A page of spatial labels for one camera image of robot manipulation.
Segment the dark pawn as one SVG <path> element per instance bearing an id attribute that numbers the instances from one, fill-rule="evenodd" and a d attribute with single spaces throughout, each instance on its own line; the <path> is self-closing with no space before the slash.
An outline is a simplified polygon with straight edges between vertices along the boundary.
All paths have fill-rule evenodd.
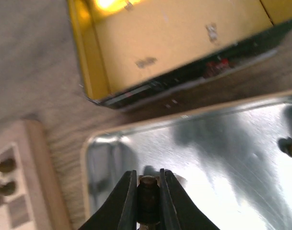
<path id="1" fill-rule="evenodd" d="M 160 223 L 160 187 L 157 178 L 139 177 L 137 187 L 137 222 L 140 230 L 156 230 Z"/>

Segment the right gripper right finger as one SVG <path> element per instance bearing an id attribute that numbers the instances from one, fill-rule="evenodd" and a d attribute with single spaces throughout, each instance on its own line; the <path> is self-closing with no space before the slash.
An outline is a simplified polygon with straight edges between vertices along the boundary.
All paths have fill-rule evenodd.
<path id="1" fill-rule="evenodd" d="M 160 169 L 160 229 L 217 230 L 170 170 Z"/>

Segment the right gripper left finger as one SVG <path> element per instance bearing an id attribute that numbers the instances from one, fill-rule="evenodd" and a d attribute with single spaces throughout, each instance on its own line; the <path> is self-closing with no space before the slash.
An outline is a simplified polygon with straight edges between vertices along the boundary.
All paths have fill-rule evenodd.
<path id="1" fill-rule="evenodd" d="M 103 205 L 79 230 L 135 230 L 137 228 L 137 172 L 126 171 Z"/>

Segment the dark chess piece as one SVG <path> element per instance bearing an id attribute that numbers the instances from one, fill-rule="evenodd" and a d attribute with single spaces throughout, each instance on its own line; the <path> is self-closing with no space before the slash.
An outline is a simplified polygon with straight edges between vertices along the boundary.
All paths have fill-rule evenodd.
<path id="1" fill-rule="evenodd" d="M 16 162 L 13 159 L 5 159 L 0 162 L 0 172 L 9 173 L 16 168 Z"/>
<path id="2" fill-rule="evenodd" d="M 0 184 L 0 199 L 4 196 L 11 196 L 15 193 L 16 182 L 10 181 L 5 184 Z"/>

